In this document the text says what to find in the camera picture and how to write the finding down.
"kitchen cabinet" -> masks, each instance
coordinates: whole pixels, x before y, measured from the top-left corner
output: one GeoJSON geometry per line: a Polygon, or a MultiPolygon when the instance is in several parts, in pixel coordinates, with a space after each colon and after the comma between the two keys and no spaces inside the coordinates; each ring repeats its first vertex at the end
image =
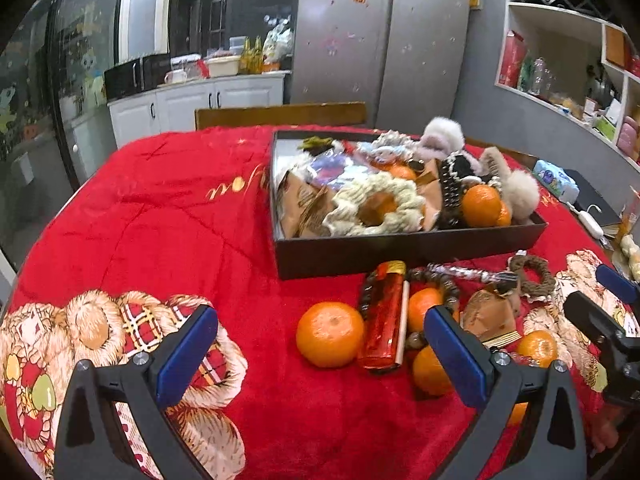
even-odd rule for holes
{"type": "Polygon", "coordinates": [[[192,132],[201,108],[247,108],[282,105],[289,72],[204,79],[155,90],[109,103],[119,148],[161,132],[192,132]]]}
{"type": "Polygon", "coordinates": [[[132,140],[160,133],[157,108],[155,92],[146,92],[109,104],[113,133],[119,148],[132,140]]]}
{"type": "Polygon", "coordinates": [[[213,108],[247,108],[252,106],[278,106],[282,104],[284,82],[281,77],[254,80],[216,81],[216,105],[213,108]]]}
{"type": "Polygon", "coordinates": [[[102,105],[64,125],[78,180],[84,184],[117,150],[109,111],[102,105]]]}
{"type": "Polygon", "coordinates": [[[192,132],[196,127],[195,111],[215,107],[215,91],[212,82],[158,89],[156,103],[162,131],[192,132]]]}

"glass door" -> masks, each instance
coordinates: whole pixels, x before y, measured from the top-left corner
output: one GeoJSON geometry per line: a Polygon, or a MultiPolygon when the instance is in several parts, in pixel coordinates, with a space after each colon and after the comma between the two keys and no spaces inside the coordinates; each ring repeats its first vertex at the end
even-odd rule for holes
{"type": "Polygon", "coordinates": [[[117,149],[104,71],[116,63],[119,6],[120,0],[54,3],[50,31],[54,110],[62,149],[68,150],[79,184],[117,149]]]}
{"type": "Polygon", "coordinates": [[[0,54],[0,245],[15,269],[73,193],[47,75],[47,17],[37,0],[0,54]]]}

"teddy bear print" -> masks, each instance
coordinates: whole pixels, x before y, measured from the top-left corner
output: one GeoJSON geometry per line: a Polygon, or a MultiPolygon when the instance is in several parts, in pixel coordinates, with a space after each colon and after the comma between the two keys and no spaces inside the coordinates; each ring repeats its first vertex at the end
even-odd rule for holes
{"type": "MultiPolygon", "coordinates": [[[[0,418],[18,449],[43,479],[53,478],[60,412],[73,366],[126,363],[153,351],[205,298],[172,296],[164,303],[143,292],[111,298],[91,290],[62,309],[28,303],[0,326],[0,418]]],[[[221,408],[240,391],[247,362],[222,325],[181,402],[166,414],[209,474],[231,480],[244,468],[244,443],[221,408]]],[[[161,479],[129,407],[118,403],[122,429],[143,472],[161,479]]]]}

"stainless steel refrigerator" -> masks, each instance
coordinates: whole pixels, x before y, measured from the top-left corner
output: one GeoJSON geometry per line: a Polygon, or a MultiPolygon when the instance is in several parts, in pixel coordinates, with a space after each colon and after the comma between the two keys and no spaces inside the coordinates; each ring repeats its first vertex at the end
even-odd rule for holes
{"type": "Polygon", "coordinates": [[[364,101],[368,125],[420,133],[451,113],[469,0],[299,0],[291,102],[364,101]]]}

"brown rope ring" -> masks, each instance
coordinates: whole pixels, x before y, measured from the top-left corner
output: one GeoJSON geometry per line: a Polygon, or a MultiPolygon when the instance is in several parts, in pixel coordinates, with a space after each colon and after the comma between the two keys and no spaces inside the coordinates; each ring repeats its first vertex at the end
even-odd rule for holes
{"type": "Polygon", "coordinates": [[[556,279],[549,270],[549,263],[540,256],[517,254],[509,262],[509,269],[518,275],[523,296],[529,296],[530,298],[551,296],[556,288],[556,279]],[[540,283],[527,278],[524,269],[531,269],[536,272],[540,277],[540,283]]]}

